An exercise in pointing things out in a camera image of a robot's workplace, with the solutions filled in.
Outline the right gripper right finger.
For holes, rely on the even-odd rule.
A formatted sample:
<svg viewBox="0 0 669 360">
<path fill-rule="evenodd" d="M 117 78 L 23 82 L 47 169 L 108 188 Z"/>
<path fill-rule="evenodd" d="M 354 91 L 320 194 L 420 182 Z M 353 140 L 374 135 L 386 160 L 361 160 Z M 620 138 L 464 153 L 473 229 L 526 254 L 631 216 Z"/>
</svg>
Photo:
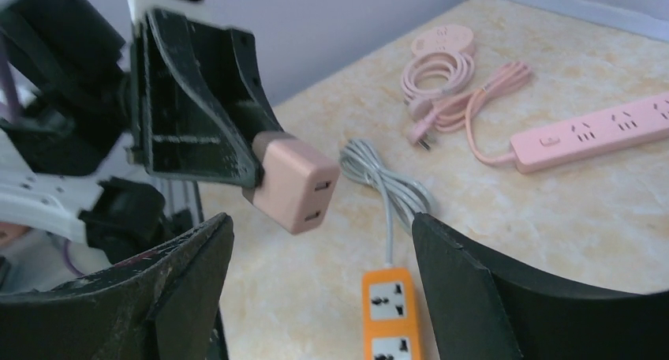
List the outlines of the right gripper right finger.
<svg viewBox="0 0 669 360">
<path fill-rule="evenodd" d="M 418 214 L 412 237 L 442 359 L 665 359 L 668 293 L 553 275 Z"/>
</svg>

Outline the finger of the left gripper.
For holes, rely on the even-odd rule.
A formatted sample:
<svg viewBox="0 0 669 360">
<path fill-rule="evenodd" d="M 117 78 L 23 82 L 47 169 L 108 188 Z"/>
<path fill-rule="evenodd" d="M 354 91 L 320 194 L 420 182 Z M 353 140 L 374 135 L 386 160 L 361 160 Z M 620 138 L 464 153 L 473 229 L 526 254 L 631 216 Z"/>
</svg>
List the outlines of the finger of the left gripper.
<svg viewBox="0 0 669 360">
<path fill-rule="evenodd" d="M 263 177 L 252 150 L 281 125 L 260 79 L 251 32 L 148 10 L 131 46 L 133 153 L 158 178 L 244 188 Z"/>
</svg>

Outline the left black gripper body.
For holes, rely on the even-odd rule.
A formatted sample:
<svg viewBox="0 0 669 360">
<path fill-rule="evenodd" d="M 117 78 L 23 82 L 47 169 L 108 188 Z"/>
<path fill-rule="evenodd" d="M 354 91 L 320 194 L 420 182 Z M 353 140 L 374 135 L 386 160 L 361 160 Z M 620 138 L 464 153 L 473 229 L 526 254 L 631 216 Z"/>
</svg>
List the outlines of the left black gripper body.
<svg viewBox="0 0 669 360">
<path fill-rule="evenodd" d="M 35 86 L 18 122 L 1 124 L 13 146 L 36 173 L 96 172 L 127 122 L 116 98 L 123 38 L 88 0 L 10 0 L 1 39 Z"/>
</svg>

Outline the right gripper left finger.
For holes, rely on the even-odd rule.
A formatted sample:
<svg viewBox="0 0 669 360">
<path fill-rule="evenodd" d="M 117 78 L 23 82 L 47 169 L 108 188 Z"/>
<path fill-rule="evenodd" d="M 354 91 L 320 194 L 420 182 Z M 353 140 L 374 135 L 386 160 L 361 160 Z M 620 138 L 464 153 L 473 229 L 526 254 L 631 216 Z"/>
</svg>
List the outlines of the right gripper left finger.
<svg viewBox="0 0 669 360">
<path fill-rule="evenodd" d="M 1 297 L 4 359 L 225 359 L 226 214 L 49 291 Z"/>
</svg>

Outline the orange power strip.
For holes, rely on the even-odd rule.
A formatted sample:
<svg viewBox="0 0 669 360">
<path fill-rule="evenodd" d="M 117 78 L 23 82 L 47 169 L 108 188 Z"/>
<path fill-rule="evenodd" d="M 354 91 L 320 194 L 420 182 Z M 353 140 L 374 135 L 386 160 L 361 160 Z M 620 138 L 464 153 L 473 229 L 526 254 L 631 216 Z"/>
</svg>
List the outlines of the orange power strip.
<svg viewBox="0 0 669 360">
<path fill-rule="evenodd" d="M 434 212 L 435 199 L 422 183 L 387 168 L 370 141 L 349 140 L 340 150 L 339 164 L 350 181 L 379 192 L 386 213 L 385 266 L 361 279 L 363 358 L 423 359 L 413 278 L 407 268 L 394 265 L 393 218 L 412 234 L 415 215 Z"/>
</svg>

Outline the pink brown charger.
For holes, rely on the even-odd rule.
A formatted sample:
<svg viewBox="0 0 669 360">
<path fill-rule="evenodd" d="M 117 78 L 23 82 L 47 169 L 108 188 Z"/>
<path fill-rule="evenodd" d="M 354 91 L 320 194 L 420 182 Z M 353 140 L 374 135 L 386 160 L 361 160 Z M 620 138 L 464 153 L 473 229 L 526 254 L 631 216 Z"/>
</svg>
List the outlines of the pink brown charger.
<svg viewBox="0 0 669 360">
<path fill-rule="evenodd" d="M 317 228 L 326 215 L 337 184 L 337 161 L 289 133 L 258 133 L 252 150 L 263 179 L 242 195 L 291 234 Z"/>
</svg>

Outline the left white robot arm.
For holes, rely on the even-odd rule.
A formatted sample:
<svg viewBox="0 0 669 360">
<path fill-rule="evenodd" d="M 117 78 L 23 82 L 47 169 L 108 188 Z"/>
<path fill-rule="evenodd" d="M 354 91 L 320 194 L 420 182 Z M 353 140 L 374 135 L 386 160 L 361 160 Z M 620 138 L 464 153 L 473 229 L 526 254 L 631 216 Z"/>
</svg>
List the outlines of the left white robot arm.
<svg viewBox="0 0 669 360">
<path fill-rule="evenodd" d="M 280 130 L 250 32 L 202 18 L 203 0 L 127 0 L 123 39 L 88 0 L 1 8 L 1 220 L 102 250 L 111 263 L 178 234 L 171 185 L 254 190 L 252 150 Z"/>
</svg>

